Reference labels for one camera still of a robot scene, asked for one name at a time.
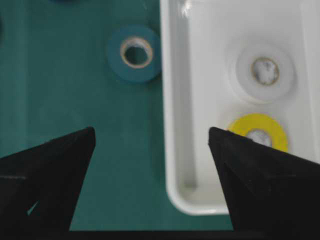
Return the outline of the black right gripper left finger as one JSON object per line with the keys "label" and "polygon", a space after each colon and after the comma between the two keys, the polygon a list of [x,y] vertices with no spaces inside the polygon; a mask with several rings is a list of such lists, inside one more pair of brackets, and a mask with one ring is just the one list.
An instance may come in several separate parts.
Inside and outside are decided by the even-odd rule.
{"label": "black right gripper left finger", "polygon": [[86,127],[2,157],[1,239],[68,233],[95,146]]}

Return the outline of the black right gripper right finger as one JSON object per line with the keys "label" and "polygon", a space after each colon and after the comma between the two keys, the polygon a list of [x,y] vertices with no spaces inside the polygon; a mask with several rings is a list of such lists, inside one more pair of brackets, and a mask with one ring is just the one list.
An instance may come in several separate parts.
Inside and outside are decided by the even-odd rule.
{"label": "black right gripper right finger", "polygon": [[320,237],[320,165],[211,127],[208,145],[233,229],[270,240]]}

